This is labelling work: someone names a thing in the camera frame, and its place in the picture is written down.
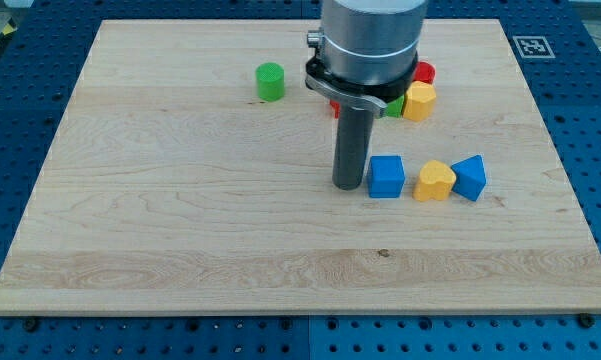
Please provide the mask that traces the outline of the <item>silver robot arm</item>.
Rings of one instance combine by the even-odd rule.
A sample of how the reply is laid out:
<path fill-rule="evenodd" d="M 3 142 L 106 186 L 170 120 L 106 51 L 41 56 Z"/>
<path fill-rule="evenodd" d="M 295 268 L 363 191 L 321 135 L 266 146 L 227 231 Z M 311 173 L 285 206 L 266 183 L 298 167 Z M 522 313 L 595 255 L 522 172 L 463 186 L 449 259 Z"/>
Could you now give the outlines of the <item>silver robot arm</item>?
<path fill-rule="evenodd" d="M 415 61 L 427 0 L 325 0 L 307 44 L 334 77 L 381 85 Z"/>

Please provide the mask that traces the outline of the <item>green block behind arm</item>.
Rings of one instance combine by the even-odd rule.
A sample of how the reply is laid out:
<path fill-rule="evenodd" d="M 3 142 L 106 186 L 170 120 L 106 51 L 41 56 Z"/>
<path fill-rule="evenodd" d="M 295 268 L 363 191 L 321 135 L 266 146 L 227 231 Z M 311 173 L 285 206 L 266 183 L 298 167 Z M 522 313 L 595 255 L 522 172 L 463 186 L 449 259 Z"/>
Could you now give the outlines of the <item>green block behind arm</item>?
<path fill-rule="evenodd" d="M 387 103 L 387 107 L 385 110 L 386 117 L 394 117 L 400 118 L 402 116 L 403 108 L 404 108 L 405 96 L 401 95 L 400 97 L 394 99 L 391 102 Z"/>

